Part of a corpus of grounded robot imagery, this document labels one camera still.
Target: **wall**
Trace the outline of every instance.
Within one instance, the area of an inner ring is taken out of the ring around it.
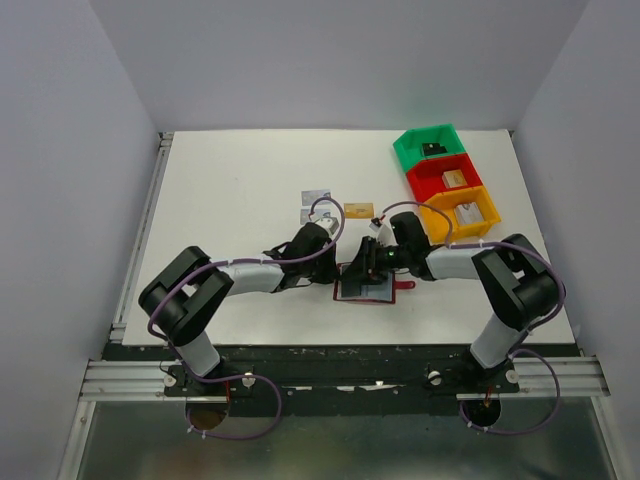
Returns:
[[[163,130],[513,128],[586,0],[93,0]]]
[[[514,136],[578,341],[640,451],[640,3],[592,0]],[[635,456],[640,474],[640,459]]]
[[[106,339],[155,127],[86,0],[0,15],[0,476],[55,478]]]

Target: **white table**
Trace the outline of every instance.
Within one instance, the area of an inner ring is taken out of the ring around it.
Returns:
[[[462,131],[460,138],[502,216],[485,239],[523,233],[546,249],[506,131]],[[230,130],[178,132],[159,189],[125,345],[154,345],[142,289],[185,247],[214,259],[259,254],[300,228],[301,190],[329,188],[339,202],[373,202],[376,211],[412,199],[392,148],[401,131]],[[347,220],[337,260],[349,261],[368,220]],[[218,344],[470,343],[491,314],[477,281],[420,282],[395,305],[332,300],[333,286],[227,298],[207,327]],[[566,314],[536,330],[532,343],[573,343]]]

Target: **cable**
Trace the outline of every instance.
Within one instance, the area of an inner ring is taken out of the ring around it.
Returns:
[[[513,245],[511,243],[506,243],[506,242],[483,242],[482,244],[480,244],[480,243],[465,243],[465,244],[461,244],[461,245],[454,245],[451,242],[451,236],[453,235],[453,222],[449,218],[449,215],[447,215],[444,211],[440,210],[439,208],[434,207],[433,205],[429,205],[427,203],[421,203],[421,202],[416,202],[416,201],[412,201],[412,200],[406,200],[406,201],[394,203],[392,205],[389,205],[384,210],[382,210],[382,214],[383,215],[380,217],[380,220],[384,219],[384,217],[386,216],[385,214],[389,210],[391,210],[392,208],[398,207],[400,205],[417,205],[419,207],[428,208],[429,210],[432,210],[432,211],[436,212],[438,215],[440,215],[441,217],[443,217],[447,221],[447,224],[449,226],[449,230],[447,231],[447,235],[446,235],[446,237],[444,239],[444,245],[447,248],[450,248],[452,250],[463,250],[463,249],[468,249],[468,248],[502,247],[502,248],[515,250],[517,252],[520,252],[520,253],[523,253],[525,255],[528,255],[529,257],[533,258],[534,260],[537,260],[538,262],[542,263],[542,265],[544,265],[544,267],[549,272],[549,276],[551,276],[553,281],[558,286],[558,302],[556,303],[556,306],[553,308],[553,310],[551,310],[551,312],[549,312],[547,314],[547,316],[545,316],[541,320],[532,322],[529,325],[529,327],[527,328],[527,332],[526,332],[525,336],[523,336],[523,338],[521,339],[520,343],[522,343],[522,341],[524,341],[524,339],[526,338],[526,335],[531,333],[536,328],[541,327],[545,323],[550,322],[555,317],[557,317],[558,314],[562,311],[562,308],[564,307],[564,302],[565,302],[565,299],[566,299],[566,291],[565,291],[565,288],[564,288],[564,283],[562,283],[562,280],[560,279],[560,276],[554,270],[554,268],[551,266],[551,264],[547,260],[545,260],[541,255],[539,255],[538,253],[536,253],[536,252],[534,252],[532,250],[529,250],[527,248],[520,247],[519,245]]]
[[[171,299],[179,291],[181,291],[182,288],[185,285],[187,285],[191,280],[196,278],[201,273],[206,272],[208,270],[211,270],[213,268],[217,268],[217,267],[226,267],[228,265],[237,264],[237,263],[259,263],[259,264],[266,264],[266,265],[291,265],[291,264],[295,264],[295,263],[308,262],[309,260],[313,260],[315,258],[318,258],[319,256],[321,256],[324,253],[326,253],[329,250],[331,250],[336,245],[336,243],[338,242],[340,237],[342,236],[342,232],[344,230],[344,224],[345,224],[345,215],[344,215],[344,210],[342,209],[342,206],[336,200],[334,200],[333,198],[330,198],[330,197],[317,198],[311,204],[311,207],[310,207],[311,214],[313,214],[315,206],[319,202],[322,202],[322,201],[328,201],[328,202],[333,203],[337,207],[338,212],[340,213],[340,226],[338,228],[338,231],[337,231],[335,237],[333,238],[333,240],[331,240],[323,249],[321,249],[321,250],[319,250],[319,251],[317,251],[315,253],[312,253],[310,255],[307,255],[305,257],[294,258],[294,259],[291,259],[291,260],[273,260],[273,259],[271,259],[271,260],[263,260],[263,259],[258,259],[258,258],[237,258],[235,260],[223,260],[223,261],[212,262],[212,263],[209,263],[207,265],[204,265],[203,267],[200,267],[200,268],[194,270],[193,272],[191,272],[189,275],[187,275],[158,304],[156,309],[153,311],[153,313],[149,317],[149,322],[147,323],[147,331],[151,335],[153,335],[154,337],[157,337],[157,338],[160,338],[160,339],[166,341],[169,344],[169,347],[171,348],[171,350],[176,355],[176,357],[179,360],[182,360],[182,356],[175,349],[175,347],[173,345],[171,345],[171,342],[166,337],[166,335],[163,335],[162,333],[157,332],[153,328],[153,326],[156,323],[158,315],[164,309],[164,307],[166,307],[167,303],[169,303],[169,301],[171,301]],[[278,402],[278,409],[276,411],[276,415],[275,415],[275,417],[273,419],[273,422],[267,428],[265,428],[264,430],[262,430],[262,431],[260,431],[258,433],[254,433],[254,434],[250,434],[250,435],[227,435],[227,434],[223,434],[223,433],[217,434],[217,433],[197,430],[197,429],[195,429],[195,427],[193,427],[193,425],[191,425],[190,428],[196,430],[197,432],[199,432],[199,433],[201,433],[201,434],[203,434],[205,436],[213,437],[213,438],[220,438],[220,439],[225,439],[225,440],[251,440],[251,439],[258,438],[258,437],[261,437],[261,436],[269,433],[280,422],[280,417],[282,415],[282,395],[280,394],[280,391],[278,390],[277,385],[275,383],[273,383],[267,377],[263,377],[262,375],[253,375],[252,374],[252,375],[233,375],[233,376],[230,376],[230,377],[221,377],[221,378],[211,379],[211,378],[204,378],[204,377],[201,377],[199,375],[196,375],[195,372],[193,370],[191,370],[191,368],[185,362],[182,362],[182,365],[185,368],[185,370],[189,373],[189,375],[191,375],[191,377],[193,377],[195,380],[198,380],[201,383],[214,384],[214,383],[221,383],[221,382],[229,382],[229,381],[232,381],[232,380],[239,380],[239,379],[243,379],[243,378],[255,378],[256,380],[261,380],[263,382],[266,382],[273,389],[274,393],[276,394],[276,400]],[[187,418],[189,420],[189,423],[191,424],[190,413],[187,414]]]
[[[545,358],[542,355],[539,355],[533,350],[529,350],[526,348],[519,348],[518,350],[514,350],[511,353],[510,357],[511,359],[513,359],[523,353],[536,357],[538,360],[544,363],[545,366],[549,369],[549,372],[551,372],[551,376],[553,377],[553,383],[555,383],[556,385],[556,402],[553,405],[553,410],[551,410],[551,413],[547,416],[547,418],[545,418],[542,422],[540,422],[535,427],[526,428],[524,430],[501,430],[498,428],[481,427],[480,425],[476,425],[475,423],[473,423],[469,419],[469,416],[467,415],[467,408],[466,408],[465,402],[461,401],[460,416],[462,417],[462,420],[464,420],[464,422],[467,424],[467,427],[477,430],[478,432],[490,433],[492,435],[503,435],[503,436],[527,435],[529,433],[534,433],[534,432],[537,432],[538,430],[543,429],[544,427],[549,425],[549,423],[551,423],[551,421],[556,417],[556,415],[558,414],[558,410],[560,410],[560,381],[558,380],[558,375],[556,374],[555,370],[553,370],[553,367],[551,366],[551,364],[547,360],[545,360]]]

